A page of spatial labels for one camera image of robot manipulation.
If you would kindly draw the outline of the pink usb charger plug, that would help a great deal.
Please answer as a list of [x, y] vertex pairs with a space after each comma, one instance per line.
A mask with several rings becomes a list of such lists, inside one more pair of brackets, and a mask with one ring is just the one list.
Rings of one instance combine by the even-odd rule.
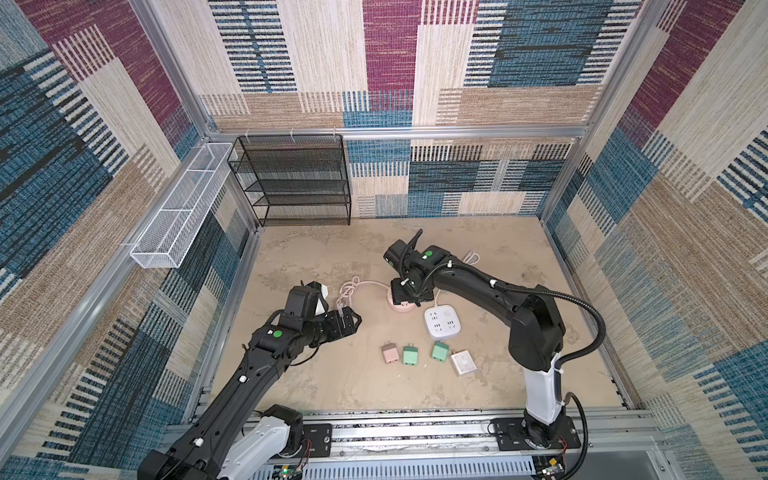
[[396, 363], [400, 361], [399, 350], [394, 343], [389, 343], [382, 347], [382, 356], [386, 364]]

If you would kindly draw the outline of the green usb charger plug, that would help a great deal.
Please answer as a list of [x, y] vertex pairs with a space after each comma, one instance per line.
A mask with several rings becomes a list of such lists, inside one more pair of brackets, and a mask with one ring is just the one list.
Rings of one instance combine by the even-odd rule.
[[416, 366], [419, 363], [418, 348], [414, 346], [405, 346], [402, 350], [402, 362], [404, 365]]

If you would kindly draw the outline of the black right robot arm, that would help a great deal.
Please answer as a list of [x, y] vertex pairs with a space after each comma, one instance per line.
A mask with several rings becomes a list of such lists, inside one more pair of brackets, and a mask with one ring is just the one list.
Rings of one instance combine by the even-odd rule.
[[398, 240], [383, 255], [398, 273], [391, 282], [393, 300], [419, 305], [440, 289], [500, 319], [509, 328], [508, 351], [524, 371], [526, 441], [550, 447], [564, 422], [559, 360], [565, 325], [554, 298], [541, 286], [505, 283], [442, 248], [419, 252], [414, 245]]

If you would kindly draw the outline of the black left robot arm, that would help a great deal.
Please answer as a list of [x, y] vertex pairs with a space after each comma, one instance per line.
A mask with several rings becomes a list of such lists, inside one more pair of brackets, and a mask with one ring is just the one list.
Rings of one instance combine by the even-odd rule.
[[303, 417], [288, 407], [264, 411], [243, 431], [258, 403], [305, 348], [354, 335], [362, 318], [351, 307], [329, 307], [318, 282], [293, 287], [244, 347], [231, 378], [204, 413], [166, 452], [151, 451], [140, 479], [247, 479], [275, 456], [303, 451]]

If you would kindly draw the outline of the white usb charger plug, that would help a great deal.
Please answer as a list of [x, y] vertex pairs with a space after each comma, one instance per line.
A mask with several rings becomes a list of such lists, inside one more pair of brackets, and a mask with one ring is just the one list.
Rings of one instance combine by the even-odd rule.
[[468, 350], [453, 353], [450, 360], [459, 377], [474, 373], [477, 370], [477, 365]]

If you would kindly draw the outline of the pink round power strip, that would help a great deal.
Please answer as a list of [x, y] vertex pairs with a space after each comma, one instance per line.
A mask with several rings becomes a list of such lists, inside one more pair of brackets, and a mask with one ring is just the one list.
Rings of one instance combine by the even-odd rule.
[[395, 311], [397, 313], [401, 313], [401, 314], [409, 313], [409, 312], [411, 312], [411, 311], [413, 311], [413, 310], [415, 310], [417, 308], [417, 306], [415, 304], [413, 304], [413, 303], [409, 303], [409, 302], [395, 302], [394, 299], [393, 299], [393, 294], [392, 294], [391, 290], [387, 291], [387, 302], [388, 302], [389, 307], [393, 311]]

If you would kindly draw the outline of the white square power strip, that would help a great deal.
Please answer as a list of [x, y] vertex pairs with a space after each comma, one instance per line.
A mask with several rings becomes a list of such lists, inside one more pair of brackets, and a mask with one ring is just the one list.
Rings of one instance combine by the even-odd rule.
[[458, 314], [450, 305], [438, 305], [426, 309], [424, 320], [428, 334], [434, 341], [447, 340], [461, 332]]

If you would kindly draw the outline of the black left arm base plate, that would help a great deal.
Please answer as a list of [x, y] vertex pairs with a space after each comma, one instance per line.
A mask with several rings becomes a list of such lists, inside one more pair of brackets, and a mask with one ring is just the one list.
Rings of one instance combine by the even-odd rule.
[[287, 445], [272, 460], [298, 461], [330, 456], [333, 426], [330, 423], [304, 424], [301, 430], [289, 429]]

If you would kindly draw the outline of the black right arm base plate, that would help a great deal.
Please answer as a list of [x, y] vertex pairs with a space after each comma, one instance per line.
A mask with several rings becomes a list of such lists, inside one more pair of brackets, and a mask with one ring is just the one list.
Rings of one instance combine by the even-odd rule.
[[573, 420], [565, 415], [551, 425], [527, 416], [496, 418], [489, 423], [488, 432], [496, 439], [500, 451], [562, 451], [582, 447]]

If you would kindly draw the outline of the white mesh wall basket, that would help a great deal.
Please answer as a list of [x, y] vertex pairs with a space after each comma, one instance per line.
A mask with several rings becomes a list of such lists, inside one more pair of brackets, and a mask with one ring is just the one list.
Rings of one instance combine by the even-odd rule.
[[222, 189], [233, 153], [230, 143], [197, 149], [162, 206], [133, 245], [130, 256], [143, 269], [181, 266]]

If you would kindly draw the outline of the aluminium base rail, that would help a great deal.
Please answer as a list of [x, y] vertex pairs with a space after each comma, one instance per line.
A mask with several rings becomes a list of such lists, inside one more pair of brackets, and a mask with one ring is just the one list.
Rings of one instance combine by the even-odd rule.
[[[578, 479], [680, 479], [676, 460], [645, 410], [588, 407], [576, 421], [587, 457]], [[330, 456], [311, 458], [305, 479], [529, 479], [558, 450], [500, 451], [488, 432], [519, 409], [322, 412], [305, 424], [330, 423]]]

